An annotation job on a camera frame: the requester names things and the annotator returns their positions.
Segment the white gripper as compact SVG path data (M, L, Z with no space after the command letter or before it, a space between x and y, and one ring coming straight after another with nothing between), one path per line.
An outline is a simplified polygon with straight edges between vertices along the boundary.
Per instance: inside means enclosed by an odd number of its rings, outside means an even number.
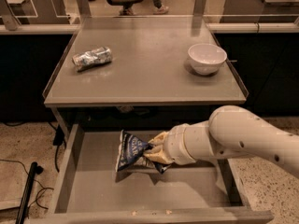
M184 133L188 124L182 124L173 127L169 132L161 132L149 140L150 144L162 147L154 147L146 150L143 155L151 161L161 164L171 164L174 162L178 165L187 165L195 163L195 159L189 154L185 143Z

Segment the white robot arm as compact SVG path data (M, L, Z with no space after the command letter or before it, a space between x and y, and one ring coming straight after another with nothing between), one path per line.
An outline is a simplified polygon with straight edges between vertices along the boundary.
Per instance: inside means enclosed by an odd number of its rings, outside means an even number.
M144 153L151 161L178 165L247 155L268 160L299 177L299 136L234 105L216 109L207 121L158 134L154 148Z

